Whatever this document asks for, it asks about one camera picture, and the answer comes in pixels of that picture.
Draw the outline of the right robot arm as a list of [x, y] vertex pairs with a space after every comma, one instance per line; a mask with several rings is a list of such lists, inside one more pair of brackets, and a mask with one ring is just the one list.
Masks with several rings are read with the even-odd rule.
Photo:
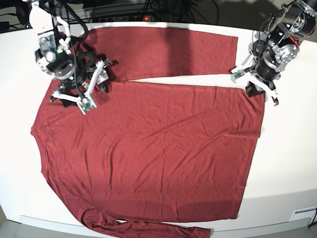
[[[84, 114], [96, 108], [92, 92], [104, 63], [96, 61], [91, 50], [81, 53], [75, 50], [87, 38], [86, 24], [62, 0], [31, 0], [29, 4], [29, 23], [39, 43], [35, 51], [36, 63], [42, 72], [59, 81], [50, 101], [60, 100], [64, 107], [76, 104]], [[69, 22], [61, 16], [62, 9], [82, 26], [82, 36], [71, 35]]]

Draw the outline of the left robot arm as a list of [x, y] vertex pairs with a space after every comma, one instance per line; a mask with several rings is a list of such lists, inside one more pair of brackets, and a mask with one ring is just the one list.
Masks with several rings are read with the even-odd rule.
[[256, 79], [248, 82], [247, 95], [254, 97], [275, 90], [274, 81], [296, 58], [301, 43], [314, 33], [316, 27], [315, 0], [294, 0], [283, 4], [278, 13], [267, 19], [259, 30], [266, 34], [265, 39], [258, 36], [251, 48], [255, 63], [245, 69]]

